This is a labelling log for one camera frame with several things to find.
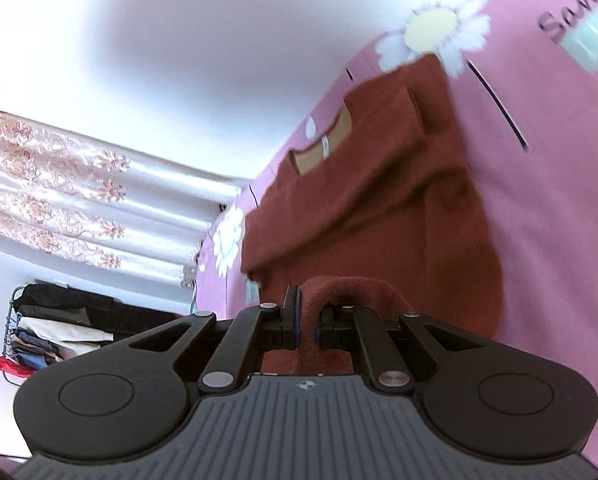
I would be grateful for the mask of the cream floral curtain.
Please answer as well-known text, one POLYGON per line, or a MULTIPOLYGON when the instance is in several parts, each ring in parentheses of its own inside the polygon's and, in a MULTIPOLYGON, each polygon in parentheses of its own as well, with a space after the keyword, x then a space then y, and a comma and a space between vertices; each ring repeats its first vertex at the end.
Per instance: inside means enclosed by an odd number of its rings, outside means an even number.
POLYGON ((0 112, 0 238, 160 285, 192 288, 231 178, 0 112))

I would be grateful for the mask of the rust red knit sweater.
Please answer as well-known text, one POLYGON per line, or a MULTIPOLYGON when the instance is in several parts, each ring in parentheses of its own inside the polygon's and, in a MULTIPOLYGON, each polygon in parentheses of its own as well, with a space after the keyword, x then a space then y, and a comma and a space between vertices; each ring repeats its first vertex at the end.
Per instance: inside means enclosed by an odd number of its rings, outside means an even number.
POLYGON ((360 84, 343 112, 350 124, 334 151, 310 169, 287 155, 245 220, 241 270, 261 299, 301 291, 300 347, 269 352, 267 373, 350 372, 346 352, 314 338, 320 310, 338 300, 486 338, 500 324, 500 260, 438 58, 360 84))

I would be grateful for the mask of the pink daisy print bedsheet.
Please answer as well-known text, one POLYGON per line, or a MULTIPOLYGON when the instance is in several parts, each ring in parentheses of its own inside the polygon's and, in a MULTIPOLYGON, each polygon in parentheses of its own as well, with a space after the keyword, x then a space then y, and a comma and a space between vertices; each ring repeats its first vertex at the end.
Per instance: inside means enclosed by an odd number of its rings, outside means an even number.
MULTIPOLYGON (((598 0, 372 0, 379 36, 286 148, 327 153, 345 94, 436 54, 503 266, 499 338, 598 393, 598 0)), ((598 464, 598 423, 587 456, 598 464)))

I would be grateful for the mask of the dark clothes rack with garments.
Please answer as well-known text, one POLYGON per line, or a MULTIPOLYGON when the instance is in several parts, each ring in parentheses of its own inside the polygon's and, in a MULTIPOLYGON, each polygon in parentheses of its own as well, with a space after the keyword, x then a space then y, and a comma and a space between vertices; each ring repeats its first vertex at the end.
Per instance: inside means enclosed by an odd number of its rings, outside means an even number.
POLYGON ((177 313, 137 307, 109 296, 36 281, 12 292, 0 374, 18 387, 39 370, 170 323, 177 313))

